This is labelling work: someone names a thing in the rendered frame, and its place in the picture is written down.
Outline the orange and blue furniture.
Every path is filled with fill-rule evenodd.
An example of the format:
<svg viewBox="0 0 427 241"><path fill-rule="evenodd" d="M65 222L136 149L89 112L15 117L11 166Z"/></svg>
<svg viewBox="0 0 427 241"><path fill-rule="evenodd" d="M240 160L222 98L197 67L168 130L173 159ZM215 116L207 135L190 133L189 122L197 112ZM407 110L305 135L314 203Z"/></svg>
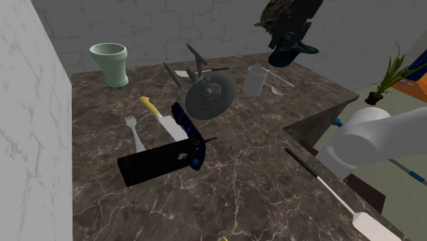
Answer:
<svg viewBox="0 0 427 241"><path fill-rule="evenodd" d="M426 66L393 85L392 88L427 103L427 49L409 66L409 69L416 69L423 64Z"/></svg>

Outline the dark blue curved object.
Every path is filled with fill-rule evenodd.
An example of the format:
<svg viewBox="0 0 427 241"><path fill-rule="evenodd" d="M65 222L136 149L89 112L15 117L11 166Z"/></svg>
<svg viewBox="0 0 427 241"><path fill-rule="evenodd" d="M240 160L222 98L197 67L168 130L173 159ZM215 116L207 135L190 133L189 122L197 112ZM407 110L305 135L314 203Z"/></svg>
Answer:
<svg viewBox="0 0 427 241"><path fill-rule="evenodd" d="M176 124L183 128L192 144L190 167L194 170L200 170L205 160L206 143L217 139L217 137L205 140L178 102L171 106L171 110Z"/></svg>

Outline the black phone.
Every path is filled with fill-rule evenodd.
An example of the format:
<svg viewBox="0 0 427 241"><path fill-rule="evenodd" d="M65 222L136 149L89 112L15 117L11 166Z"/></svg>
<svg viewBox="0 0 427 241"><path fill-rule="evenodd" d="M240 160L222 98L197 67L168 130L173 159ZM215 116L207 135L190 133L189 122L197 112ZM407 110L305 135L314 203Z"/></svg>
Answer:
<svg viewBox="0 0 427 241"><path fill-rule="evenodd" d="M189 166L194 159L197 138L188 138L117 159L126 187Z"/></svg>

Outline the white mug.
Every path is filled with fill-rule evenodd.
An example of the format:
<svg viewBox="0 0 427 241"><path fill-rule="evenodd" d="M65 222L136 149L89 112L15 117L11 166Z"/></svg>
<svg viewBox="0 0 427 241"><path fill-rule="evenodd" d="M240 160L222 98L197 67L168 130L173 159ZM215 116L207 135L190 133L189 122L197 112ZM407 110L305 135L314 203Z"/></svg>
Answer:
<svg viewBox="0 0 427 241"><path fill-rule="evenodd" d="M244 81L244 94L250 97L259 96L269 74L269 70L262 66L250 66Z"/></svg>

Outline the yellow handled knife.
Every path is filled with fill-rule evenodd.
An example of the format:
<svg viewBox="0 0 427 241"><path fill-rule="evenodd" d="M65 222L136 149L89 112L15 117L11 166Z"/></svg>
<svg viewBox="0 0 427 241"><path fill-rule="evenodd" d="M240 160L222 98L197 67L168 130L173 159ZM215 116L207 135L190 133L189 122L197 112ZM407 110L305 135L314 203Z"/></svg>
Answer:
<svg viewBox="0 0 427 241"><path fill-rule="evenodd" d="M163 128L172 136L175 142L188 139L186 132L171 116L162 116L157 108L149 101L148 97L140 97L140 102L158 120Z"/></svg>

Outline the potted green plant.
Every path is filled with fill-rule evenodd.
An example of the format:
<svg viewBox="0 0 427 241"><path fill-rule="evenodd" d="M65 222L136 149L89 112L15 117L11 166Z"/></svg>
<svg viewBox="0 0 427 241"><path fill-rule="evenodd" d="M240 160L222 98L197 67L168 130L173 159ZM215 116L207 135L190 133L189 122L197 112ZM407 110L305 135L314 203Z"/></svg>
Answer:
<svg viewBox="0 0 427 241"><path fill-rule="evenodd" d="M418 66L412 64L402 68L401 65L405 59L405 54L401 55L400 46L398 44L396 45L398 46L397 57L393 62L391 61L391 57L389 57L387 72L383 80L379 84L376 84L376 91L370 92L365 99L365 102L369 105L376 105L383 99L383 94L390 93L390 91L387 90L388 88L427 66L426 62Z"/></svg>

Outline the grey spaceship model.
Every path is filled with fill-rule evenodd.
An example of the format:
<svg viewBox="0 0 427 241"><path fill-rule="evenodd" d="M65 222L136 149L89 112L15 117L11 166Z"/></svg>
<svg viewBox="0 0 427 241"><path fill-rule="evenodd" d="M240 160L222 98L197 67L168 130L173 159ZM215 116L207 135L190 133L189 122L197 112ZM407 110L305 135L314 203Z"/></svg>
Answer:
<svg viewBox="0 0 427 241"><path fill-rule="evenodd" d="M164 66L178 87L182 82L192 85L185 98L187 113L199 120L215 118L232 104L236 93L235 80L222 71L202 73L202 65L208 65L207 61L188 43L186 45L195 56L198 73L187 68L189 78L180 77L165 62Z"/></svg>

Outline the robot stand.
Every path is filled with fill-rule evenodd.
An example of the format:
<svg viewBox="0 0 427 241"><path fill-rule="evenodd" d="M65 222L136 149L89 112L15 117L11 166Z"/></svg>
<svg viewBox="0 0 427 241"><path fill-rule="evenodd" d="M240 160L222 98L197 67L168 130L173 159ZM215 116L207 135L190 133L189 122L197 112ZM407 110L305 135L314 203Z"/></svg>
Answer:
<svg viewBox="0 0 427 241"><path fill-rule="evenodd" d="M367 201L377 212L380 214L383 212L386 196L373 188L368 183L359 179L357 176L350 174L343 182L347 186L352 188L361 198Z"/></svg>

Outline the black handled knife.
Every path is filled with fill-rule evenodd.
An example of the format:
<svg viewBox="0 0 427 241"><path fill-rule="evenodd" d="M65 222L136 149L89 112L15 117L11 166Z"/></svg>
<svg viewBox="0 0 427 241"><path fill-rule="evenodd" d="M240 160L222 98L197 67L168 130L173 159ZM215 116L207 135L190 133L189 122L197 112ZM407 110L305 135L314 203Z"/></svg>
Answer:
<svg viewBox="0 0 427 241"><path fill-rule="evenodd" d="M204 72L209 72L209 71L227 71L229 70L229 67L224 67L224 68L212 68L212 69L208 69L208 70L204 70ZM175 71L175 73L180 76L180 77L189 77L188 73L186 71Z"/></svg>

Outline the white spoon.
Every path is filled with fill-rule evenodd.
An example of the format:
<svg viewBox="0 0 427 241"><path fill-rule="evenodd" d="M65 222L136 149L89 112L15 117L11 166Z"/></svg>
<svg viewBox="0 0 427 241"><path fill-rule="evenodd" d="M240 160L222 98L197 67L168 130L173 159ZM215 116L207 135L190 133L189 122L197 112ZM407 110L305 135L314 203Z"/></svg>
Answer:
<svg viewBox="0 0 427 241"><path fill-rule="evenodd" d="M274 94L279 95L279 96L283 96L284 95L283 92L281 92L279 89L275 88L274 86L271 86L270 84L267 84L267 83L265 83L265 85L269 86L271 88L271 91Z"/></svg>

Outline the white fork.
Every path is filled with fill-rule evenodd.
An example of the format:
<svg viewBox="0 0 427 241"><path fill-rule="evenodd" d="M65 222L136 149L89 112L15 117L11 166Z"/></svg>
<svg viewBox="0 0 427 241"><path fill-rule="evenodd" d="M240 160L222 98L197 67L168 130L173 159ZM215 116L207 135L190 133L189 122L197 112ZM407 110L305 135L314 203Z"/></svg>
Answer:
<svg viewBox="0 0 427 241"><path fill-rule="evenodd" d="M136 131L136 128L135 128L135 126L137 124L137 120L135 119L135 117L134 116L127 116L125 118L125 122L126 122L126 125L128 127L130 127L131 130L132 130L133 137L134 137L134 140L135 140L135 149L136 149L136 151L138 153L142 152L142 151L145 151L146 149L145 149L144 145L142 144L142 142L141 142L141 140L139 138L139 135L138 135L138 133Z"/></svg>

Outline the pale green vase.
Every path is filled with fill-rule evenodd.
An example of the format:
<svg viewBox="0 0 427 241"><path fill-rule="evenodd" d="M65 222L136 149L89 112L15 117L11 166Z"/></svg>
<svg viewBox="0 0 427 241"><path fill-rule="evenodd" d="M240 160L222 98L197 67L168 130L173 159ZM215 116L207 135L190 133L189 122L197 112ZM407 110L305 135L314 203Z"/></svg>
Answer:
<svg viewBox="0 0 427 241"><path fill-rule="evenodd" d="M100 66L109 88L129 85L125 65L127 48L118 43L99 43L89 49L92 59Z"/></svg>

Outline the thin white utensil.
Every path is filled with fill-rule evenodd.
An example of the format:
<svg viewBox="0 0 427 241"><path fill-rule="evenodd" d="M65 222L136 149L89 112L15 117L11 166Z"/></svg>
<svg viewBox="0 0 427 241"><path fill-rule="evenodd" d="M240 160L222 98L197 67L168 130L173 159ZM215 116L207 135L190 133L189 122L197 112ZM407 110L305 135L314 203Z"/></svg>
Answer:
<svg viewBox="0 0 427 241"><path fill-rule="evenodd" d="M273 75L273 76L275 76L275 77L279 78L280 80L284 81L286 84L288 84L288 85L290 85L290 86L292 86L292 87L295 87L295 85L293 85L292 83L290 83L290 82L288 82L287 80L283 79L282 77L279 77L278 75L276 75L275 73L273 73L271 70L266 69L266 68L264 68L264 67L262 67L262 68L263 68L265 71L267 71L269 74L271 74L271 75Z"/></svg>

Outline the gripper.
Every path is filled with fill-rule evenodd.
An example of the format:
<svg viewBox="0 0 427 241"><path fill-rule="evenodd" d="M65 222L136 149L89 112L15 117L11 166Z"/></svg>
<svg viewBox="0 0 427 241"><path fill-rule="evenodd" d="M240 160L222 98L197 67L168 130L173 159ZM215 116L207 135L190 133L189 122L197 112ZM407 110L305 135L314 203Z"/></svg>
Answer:
<svg viewBox="0 0 427 241"><path fill-rule="evenodd" d="M322 4L323 0L295 0L290 13L282 12L279 15L274 22L272 39L268 45L274 49L268 58L271 66L286 67L295 60L299 52L306 54L319 52L301 40L311 26L308 19L314 17Z"/></svg>

